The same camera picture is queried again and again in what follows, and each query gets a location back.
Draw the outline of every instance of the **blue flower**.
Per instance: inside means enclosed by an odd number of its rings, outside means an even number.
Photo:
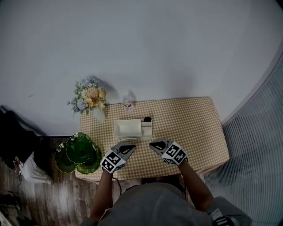
[[[89,84],[89,83],[93,83],[93,82],[92,82],[92,78],[91,78],[90,76],[89,76],[89,77],[86,77],[85,79],[82,80],[82,83],[83,83],[83,86],[84,86],[84,87],[88,87],[88,84]]]
[[[78,99],[78,102],[76,105],[81,111],[85,110],[85,103],[82,98]]]
[[[81,83],[83,84],[84,87],[88,87],[89,83],[97,85],[97,86],[100,87],[99,84],[101,83],[101,81],[98,78],[96,78],[95,76],[88,76],[85,79],[83,79],[81,81]]]
[[[78,109],[77,107],[73,107],[72,110],[74,111],[74,113],[79,112],[80,109]]]
[[[69,104],[74,104],[75,101],[76,101],[76,98],[74,97],[74,98],[71,100],[71,102],[70,102],[70,101],[67,102],[67,105],[69,105]]]

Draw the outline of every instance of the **green plate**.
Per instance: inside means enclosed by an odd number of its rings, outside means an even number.
[[[71,173],[75,170],[77,164],[68,159],[68,156],[66,154],[66,144],[67,142],[64,142],[59,145],[58,149],[55,152],[55,162],[57,168],[61,172]]]
[[[92,147],[93,150],[90,158],[76,167],[77,171],[82,174],[94,173],[100,167],[100,161],[102,160],[100,149],[94,143],[92,143]]]
[[[92,140],[88,135],[77,132],[69,138],[66,149],[71,161],[77,164],[84,163],[92,154]]]

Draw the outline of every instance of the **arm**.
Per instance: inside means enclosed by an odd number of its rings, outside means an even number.
[[[187,161],[183,161],[178,167],[182,173],[195,208],[200,211],[206,211],[213,200],[213,196],[208,187],[191,168]]]
[[[13,161],[14,166],[15,166],[15,173],[19,174],[20,170],[19,170],[19,162],[21,160],[16,156],[15,160]]]
[[[106,209],[113,206],[112,200],[112,173],[104,170],[92,202],[90,218],[99,221]]]

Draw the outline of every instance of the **yellow checkered tablecloth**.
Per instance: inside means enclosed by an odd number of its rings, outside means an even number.
[[[184,98],[136,102],[134,112],[126,113],[123,104],[104,109],[106,120],[97,121],[92,114],[80,117],[79,132],[88,134],[100,147],[102,155],[118,143],[114,137],[115,120],[152,118],[153,137],[144,141],[127,141],[136,150],[121,170],[114,173],[119,180],[161,177],[179,174],[177,166],[162,162],[149,143],[157,138],[176,141],[188,153],[188,162],[197,173],[208,172],[229,160],[229,153],[222,127],[210,98]],[[101,167],[84,175],[76,171],[76,177],[99,181]]]

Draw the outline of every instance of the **white backdrop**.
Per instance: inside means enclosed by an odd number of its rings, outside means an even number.
[[[88,75],[110,103],[211,96],[224,120],[283,38],[270,0],[3,0],[0,104],[50,136],[78,129],[68,100]]]

